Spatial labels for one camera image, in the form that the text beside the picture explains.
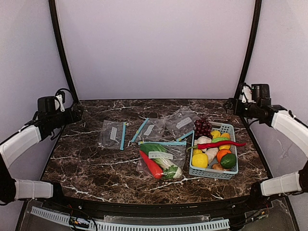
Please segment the green white bok choy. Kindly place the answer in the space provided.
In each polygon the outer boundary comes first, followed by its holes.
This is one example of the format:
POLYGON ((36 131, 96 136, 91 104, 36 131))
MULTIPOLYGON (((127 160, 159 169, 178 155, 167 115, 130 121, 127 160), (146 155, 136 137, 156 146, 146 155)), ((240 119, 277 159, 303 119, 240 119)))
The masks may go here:
POLYGON ((163 170, 161 179, 171 180, 179 179, 182 176, 182 170, 179 165, 173 162, 174 154, 170 148, 158 143, 143 143, 140 145, 140 150, 155 161, 163 170))

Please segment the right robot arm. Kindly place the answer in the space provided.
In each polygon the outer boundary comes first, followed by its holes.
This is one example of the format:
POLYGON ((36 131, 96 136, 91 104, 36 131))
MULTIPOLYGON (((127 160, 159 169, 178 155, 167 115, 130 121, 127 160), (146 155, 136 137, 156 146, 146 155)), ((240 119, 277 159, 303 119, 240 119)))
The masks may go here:
MULTIPOLYGON (((283 134, 304 154, 308 153, 308 127, 291 110, 271 103, 268 84, 241 83, 236 95, 223 105, 227 114, 238 115, 252 121, 266 124, 283 134)), ((301 170, 271 178, 252 187, 254 196, 272 196, 290 193, 301 194, 308 191, 308 166, 301 170)))

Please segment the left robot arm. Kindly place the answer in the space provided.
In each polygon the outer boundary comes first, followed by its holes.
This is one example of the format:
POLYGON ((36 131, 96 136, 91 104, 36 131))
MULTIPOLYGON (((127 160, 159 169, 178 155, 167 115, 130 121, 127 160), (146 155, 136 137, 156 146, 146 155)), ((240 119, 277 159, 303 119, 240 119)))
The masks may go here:
POLYGON ((0 204, 16 200, 53 198, 62 194, 59 183, 14 179, 9 173, 11 165, 28 149, 47 137, 54 140, 54 130, 81 120, 83 108, 78 103, 64 107, 64 96, 38 99, 38 110, 32 120, 0 144, 0 204))

